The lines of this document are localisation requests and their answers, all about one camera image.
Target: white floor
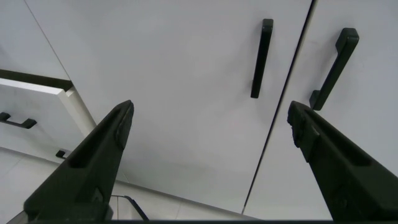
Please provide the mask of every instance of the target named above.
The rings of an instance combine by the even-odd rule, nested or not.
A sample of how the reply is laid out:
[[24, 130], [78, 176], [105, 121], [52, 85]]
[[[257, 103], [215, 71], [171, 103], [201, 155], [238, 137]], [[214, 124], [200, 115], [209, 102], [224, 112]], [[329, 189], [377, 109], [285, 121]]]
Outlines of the white floor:
[[[22, 211], [31, 193], [57, 168], [57, 164], [0, 148], [0, 223]], [[114, 195], [134, 199], [150, 220], [242, 220], [243, 215], [116, 182]], [[123, 198], [112, 198], [114, 219], [138, 218]]]

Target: white drawer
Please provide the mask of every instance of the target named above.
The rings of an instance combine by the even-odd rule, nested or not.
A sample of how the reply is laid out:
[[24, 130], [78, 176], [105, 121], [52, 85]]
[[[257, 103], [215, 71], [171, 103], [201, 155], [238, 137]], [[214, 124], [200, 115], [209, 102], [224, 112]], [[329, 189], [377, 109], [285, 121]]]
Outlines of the white drawer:
[[0, 113], [7, 121], [37, 123], [22, 128], [0, 123], [0, 146], [52, 160], [59, 149], [74, 150], [95, 127], [74, 88], [64, 91], [43, 85], [0, 78]]

